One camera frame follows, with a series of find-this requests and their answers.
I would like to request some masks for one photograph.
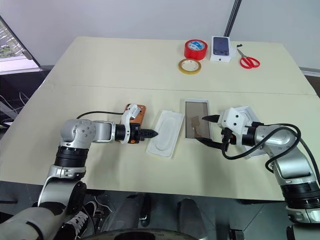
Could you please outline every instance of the smartphone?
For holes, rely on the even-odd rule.
[[[202,99],[185,100],[185,138],[211,138],[209,122],[202,120],[208,116],[208,102]]]
[[[229,41],[226,37],[215,36],[213,38],[213,54],[229,56]]]

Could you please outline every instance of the floor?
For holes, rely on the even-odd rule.
[[[306,76],[306,78],[320,96],[320,78],[312,76]],[[0,200],[17,201],[17,204],[0,203],[0,212],[14,215],[30,207],[37,201],[41,188],[40,185],[0,181]],[[123,191],[105,191],[98,196],[98,200],[115,209],[130,194]],[[243,230],[246,240],[285,240],[287,239],[286,228],[291,225],[284,202],[245,205],[231,198],[157,193],[152,193],[151,198],[152,212],[149,228],[177,230],[177,203],[184,198],[191,198],[200,207],[209,240],[227,239],[224,229],[228,225],[232,229]],[[86,201],[91,199],[91,196],[86,196]]]

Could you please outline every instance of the white table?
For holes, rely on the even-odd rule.
[[[154,128],[163,109],[184,113],[186,98],[208,99],[211,114],[218,114],[229,107],[250,105],[259,119],[266,124],[295,124],[301,129],[303,139],[320,165],[318,146],[320,101],[282,45],[242,43],[243,51],[246,46],[248,52],[251,52],[255,46],[255,49],[265,49],[266,52],[270,52],[273,46],[276,46],[283,57],[279,61],[284,62],[283,68],[287,71],[287,75],[291,76],[292,84],[289,84],[288,78],[284,78],[283,81],[286,84],[278,80],[277,85],[280,87],[262,83],[239,84],[239,89],[235,91],[234,84],[237,81],[233,78],[219,81],[213,77],[216,90],[210,88],[214,86],[213,84],[204,86],[205,83],[210,83],[213,73],[211,68],[219,69],[218,63],[203,60],[199,73],[202,73],[203,78],[199,78],[199,74],[189,76],[181,73],[176,64],[183,58],[182,53],[174,52],[172,56],[164,58],[163,71],[155,72],[154,75],[152,75],[155,71],[152,59],[156,58],[153,58],[153,54],[148,55],[147,52],[140,58],[137,56],[136,62],[132,63],[138,65],[143,61],[145,71],[134,72],[134,69],[129,66],[130,74],[124,68],[121,72],[119,60],[122,58],[129,64],[128,59],[132,59],[128,52],[122,51],[119,46],[118,48],[123,52],[121,56],[113,59],[110,56],[105,58],[100,56],[104,50],[111,51],[109,55],[114,54],[112,49],[117,48],[114,46],[110,49],[108,44],[104,46],[100,44],[101,42],[116,43],[117,41],[123,48],[126,48],[124,44],[128,43],[127,49],[130,49],[131,40],[129,39],[78,38],[75,40],[2,138],[0,180],[43,184],[49,166],[55,159],[60,140],[60,128],[67,119],[94,110],[121,112],[127,103],[137,103],[147,107],[142,127]],[[163,51],[166,46],[175,44],[175,48],[178,49],[180,45],[184,45],[183,41],[132,41],[136,43],[141,41],[146,46],[158,45]],[[83,48],[81,53],[76,51],[79,46]],[[252,52],[252,56],[262,60],[267,53],[261,52],[258,56]],[[237,73],[238,80],[241,79],[242,83],[252,81],[253,75],[260,75],[264,82],[267,82],[266,75],[268,75],[269,83],[274,83],[279,74],[284,76],[282,71],[273,71],[271,67],[269,70],[253,69],[256,73],[250,75],[251,73],[247,70],[238,68],[237,58],[232,60],[229,68],[222,63],[222,68],[229,69],[225,71],[226,76],[230,76],[231,72]],[[172,63],[175,66],[171,67],[167,59],[176,59]],[[270,62],[267,59],[261,61],[261,65],[279,64],[281,66],[281,62],[274,62],[276,59],[270,58]],[[170,81],[161,82],[162,73],[166,73]],[[188,80],[192,81],[186,85],[181,84]],[[120,120],[119,116],[105,114],[92,114],[87,118]],[[213,125],[213,135],[216,140],[220,138],[220,131],[216,125]],[[207,147],[196,140],[185,139],[184,123],[172,159],[145,153],[147,144],[148,141],[126,145],[92,144],[86,161],[87,173],[83,181],[91,189],[283,200],[275,177],[264,168],[265,161],[268,159],[266,156],[227,160],[219,150]],[[238,152],[231,146],[228,154],[232,156],[236,153]]]

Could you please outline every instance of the phone box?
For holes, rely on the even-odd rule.
[[[229,63],[231,57],[230,38],[212,36],[210,61]]]

